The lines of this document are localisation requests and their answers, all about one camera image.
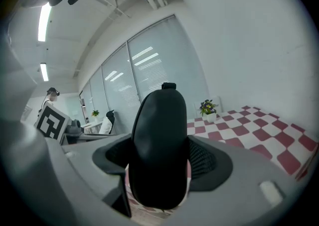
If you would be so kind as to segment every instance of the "small plant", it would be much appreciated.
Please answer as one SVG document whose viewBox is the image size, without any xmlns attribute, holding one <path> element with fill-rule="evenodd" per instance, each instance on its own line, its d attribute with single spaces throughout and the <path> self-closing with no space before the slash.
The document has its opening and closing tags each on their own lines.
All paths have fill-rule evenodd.
<svg viewBox="0 0 319 226">
<path fill-rule="evenodd" d="M 201 115 L 204 116 L 205 114 L 211 114 L 211 113 L 216 113 L 215 107 L 218 105 L 215 105 L 212 103 L 213 100 L 205 100 L 204 102 L 200 103 L 200 110 L 201 110 Z"/>
<path fill-rule="evenodd" d="M 99 111 L 98 110 L 93 110 L 92 116 L 98 116 L 98 115 L 99 115 Z"/>
</svg>

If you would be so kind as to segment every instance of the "chair backrest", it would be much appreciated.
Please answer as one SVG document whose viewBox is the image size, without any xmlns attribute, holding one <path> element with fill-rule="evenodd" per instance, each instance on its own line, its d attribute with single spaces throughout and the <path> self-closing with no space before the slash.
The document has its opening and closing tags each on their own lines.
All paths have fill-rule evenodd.
<svg viewBox="0 0 319 226">
<path fill-rule="evenodd" d="M 111 111 L 108 111 L 106 113 L 106 117 L 110 120 L 110 122 L 112 123 L 112 128 L 109 132 L 109 134 L 111 134 L 112 132 L 112 129 L 113 129 L 113 126 L 114 126 L 114 122 L 115 122 L 115 117 L 114 117 L 114 113 L 113 113 L 114 110 L 111 110 Z"/>
<path fill-rule="evenodd" d="M 165 83 L 143 100 L 133 126 L 129 167 L 134 197 L 164 210 L 178 206 L 187 186 L 186 104 L 174 87 Z"/>
</svg>

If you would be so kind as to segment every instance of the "flower pot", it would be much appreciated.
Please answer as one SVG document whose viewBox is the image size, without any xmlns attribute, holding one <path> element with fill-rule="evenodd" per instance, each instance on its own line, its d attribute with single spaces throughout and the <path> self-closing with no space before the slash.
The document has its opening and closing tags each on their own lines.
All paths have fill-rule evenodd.
<svg viewBox="0 0 319 226">
<path fill-rule="evenodd" d="M 217 116 L 216 113 L 206 114 L 206 120 L 209 123 L 212 123 L 212 122 L 216 121 L 216 116 Z"/>
</svg>

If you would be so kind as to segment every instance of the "potted plant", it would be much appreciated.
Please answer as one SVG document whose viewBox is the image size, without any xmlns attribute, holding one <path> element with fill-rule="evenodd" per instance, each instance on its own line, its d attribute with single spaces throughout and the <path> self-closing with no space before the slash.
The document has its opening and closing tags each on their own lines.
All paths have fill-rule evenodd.
<svg viewBox="0 0 319 226">
<path fill-rule="evenodd" d="M 92 116 L 95 117 L 95 121 L 96 122 L 98 122 L 98 115 L 99 115 L 99 111 L 98 110 L 93 110 Z"/>
<path fill-rule="evenodd" d="M 206 115 L 206 120 L 208 122 L 214 122 L 216 120 L 217 111 L 215 107 L 217 105 L 212 103 L 213 100 L 205 100 L 204 102 L 200 103 L 200 110 L 201 115 L 204 117 Z"/>
</svg>

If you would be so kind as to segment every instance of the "red and white checkered tablecloth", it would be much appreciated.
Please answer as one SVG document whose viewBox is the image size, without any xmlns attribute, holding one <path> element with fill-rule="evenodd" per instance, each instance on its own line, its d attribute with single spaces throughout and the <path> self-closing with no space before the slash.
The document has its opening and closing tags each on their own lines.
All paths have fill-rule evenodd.
<svg viewBox="0 0 319 226">
<path fill-rule="evenodd" d="M 187 134 L 259 152 L 297 180 L 318 150 L 318 139 L 308 131 L 249 106 L 221 113 L 214 123 L 190 119 Z"/>
</svg>

